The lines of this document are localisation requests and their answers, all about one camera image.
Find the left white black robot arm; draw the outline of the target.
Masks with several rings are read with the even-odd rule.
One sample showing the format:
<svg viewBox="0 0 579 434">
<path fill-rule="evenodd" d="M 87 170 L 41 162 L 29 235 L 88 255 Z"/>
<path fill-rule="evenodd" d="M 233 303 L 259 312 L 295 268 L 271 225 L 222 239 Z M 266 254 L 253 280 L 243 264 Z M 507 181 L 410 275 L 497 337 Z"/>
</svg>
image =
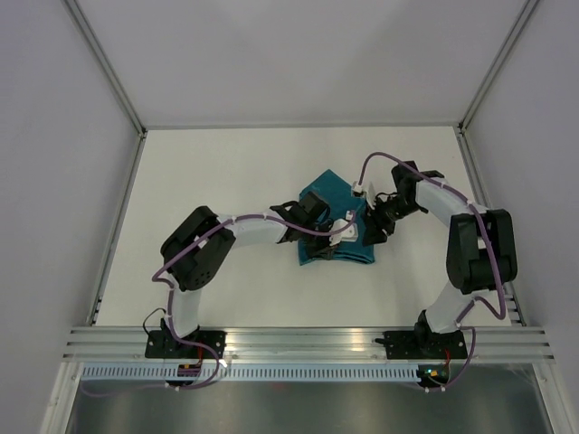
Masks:
<svg viewBox="0 0 579 434">
<path fill-rule="evenodd" d="M 151 280 L 168 286 L 166 348 L 186 358 L 197 347 L 202 289 L 216 276 L 231 250 L 299 240 L 333 248 L 352 222 L 330 222 L 329 206 L 314 193 L 257 213 L 218 214 L 196 208 L 162 244 L 162 267 Z"/>
</svg>

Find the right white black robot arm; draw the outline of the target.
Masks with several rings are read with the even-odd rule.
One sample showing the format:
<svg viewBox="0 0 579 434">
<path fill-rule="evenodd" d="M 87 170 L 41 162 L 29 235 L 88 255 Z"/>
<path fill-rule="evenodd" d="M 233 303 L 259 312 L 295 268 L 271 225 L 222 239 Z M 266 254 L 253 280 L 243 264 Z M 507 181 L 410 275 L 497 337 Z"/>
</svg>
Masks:
<svg viewBox="0 0 579 434">
<path fill-rule="evenodd" d="M 366 200 L 363 243 L 384 243 L 401 219 L 429 213 L 448 230 L 445 267 L 448 282 L 419 315 L 412 329 L 386 331 L 377 343 L 390 360 L 441 360 L 467 357 L 464 319 L 481 304 L 498 320 L 508 309 L 504 286 L 517 276 L 512 217 L 469 200 L 438 171 L 399 162 L 391 171 L 395 190 L 377 193 L 358 180 L 353 193 Z"/>
</svg>

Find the teal cloth napkin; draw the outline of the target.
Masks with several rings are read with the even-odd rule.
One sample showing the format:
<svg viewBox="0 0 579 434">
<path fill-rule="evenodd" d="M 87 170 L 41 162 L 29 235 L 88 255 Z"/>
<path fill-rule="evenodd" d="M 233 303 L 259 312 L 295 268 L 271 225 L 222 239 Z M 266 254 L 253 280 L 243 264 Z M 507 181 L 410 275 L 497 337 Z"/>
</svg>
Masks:
<svg viewBox="0 0 579 434">
<path fill-rule="evenodd" d="M 342 179 L 332 170 L 326 170 L 322 175 L 316 178 L 306 186 L 299 194 L 303 199 L 307 193 L 315 193 L 328 206 L 317 218 L 317 222 L 323 222 L 325 219 L 343 218 L 347 211 L 353 210 L 356 213 L 356 224 L 358 228 L 358 240 L 356 242 L 342 242 L 334 250 L 332 259 L 354 262 L 362 265 L 370 265 L 375 262 L 374 247 L 365 247 L 362 239 L 365 233 L 365 216 L 366 201 L 364 198 L 354 197 L 351 194 L 351 185 Z M 299 260 L 299 265 L 304 266 L 314 260 Z"/>
</svg>

